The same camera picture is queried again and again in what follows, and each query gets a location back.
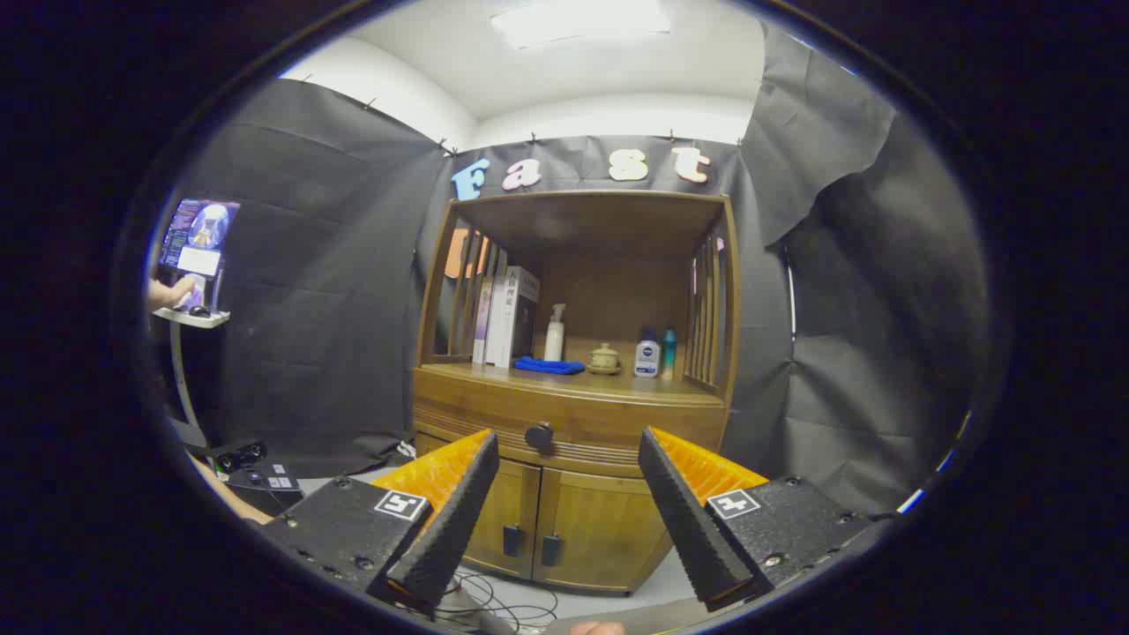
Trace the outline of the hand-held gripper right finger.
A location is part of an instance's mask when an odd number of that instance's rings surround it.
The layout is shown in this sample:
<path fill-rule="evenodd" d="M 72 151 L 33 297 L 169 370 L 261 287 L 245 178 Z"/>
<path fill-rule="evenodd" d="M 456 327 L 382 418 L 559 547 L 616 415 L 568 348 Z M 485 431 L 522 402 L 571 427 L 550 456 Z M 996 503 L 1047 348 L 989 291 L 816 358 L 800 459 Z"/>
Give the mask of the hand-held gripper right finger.
<path fill-rule="evenodd" d="M 886 527 L 800 475 L 771 480 L 669 430 L 644 429 L 638 462 L 697 599 L 710 610 L 815 576 Z"/>

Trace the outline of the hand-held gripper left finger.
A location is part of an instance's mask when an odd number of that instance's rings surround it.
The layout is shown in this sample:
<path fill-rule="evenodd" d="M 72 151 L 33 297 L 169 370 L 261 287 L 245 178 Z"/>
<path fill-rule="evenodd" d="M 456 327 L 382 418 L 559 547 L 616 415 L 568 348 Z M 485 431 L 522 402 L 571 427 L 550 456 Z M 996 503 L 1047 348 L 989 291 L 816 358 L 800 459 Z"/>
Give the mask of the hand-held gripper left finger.
<path fill-rule="evenodd" d="M 500 466 L 476 430 L 374 480 L 343 475 L 265 524 L 272 545 L 322 579 L 431 611 L 467 551 Z"/>

